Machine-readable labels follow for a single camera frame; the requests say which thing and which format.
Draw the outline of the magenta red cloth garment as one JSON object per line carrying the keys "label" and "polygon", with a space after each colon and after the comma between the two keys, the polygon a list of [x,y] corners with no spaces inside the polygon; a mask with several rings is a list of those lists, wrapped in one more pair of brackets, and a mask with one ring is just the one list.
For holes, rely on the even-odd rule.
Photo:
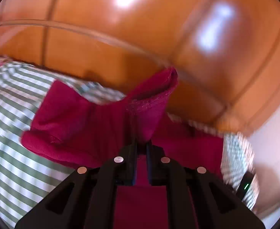
{"label": "magenta red cloth garment", "polygon": [[98,105],[54,81],[21,143],[71,168],[98,168],[126,145],[151,142],[182,166],[221,177],[223,138],[174,122],[165,111],[177,84],[176,70],[163,69],[122,100]]}

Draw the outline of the green white checkered bedsheet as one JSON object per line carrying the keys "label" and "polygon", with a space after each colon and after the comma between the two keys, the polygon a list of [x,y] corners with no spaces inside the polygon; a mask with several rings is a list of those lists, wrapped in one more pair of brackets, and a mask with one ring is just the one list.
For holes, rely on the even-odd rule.
{"label": "green white checkered bedsheet", "polygon": [[[11,61],[0,67],[0,218],[16,223],[62,182],[72,170],[40,157],[21,145],[35,112],[55,80],[63,81],[96,104],[119,101],[124,94],[96,82],[86,82],[33,65]],[[221,179],[237,190],[246,172],[253,172],[254,151],[241,133],[188,122],[204,133],[223,138]]]}

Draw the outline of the wooden panelled wardrobe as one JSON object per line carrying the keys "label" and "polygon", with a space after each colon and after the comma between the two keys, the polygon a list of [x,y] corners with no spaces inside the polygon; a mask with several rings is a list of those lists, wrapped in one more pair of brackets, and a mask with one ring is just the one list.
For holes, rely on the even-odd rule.
{"label": "wooden panelled wardrobe", "polygon": [[0,0],[0,55],[122,92],[174,66],[170,112],[250,135],[280,105],[280,0]]}

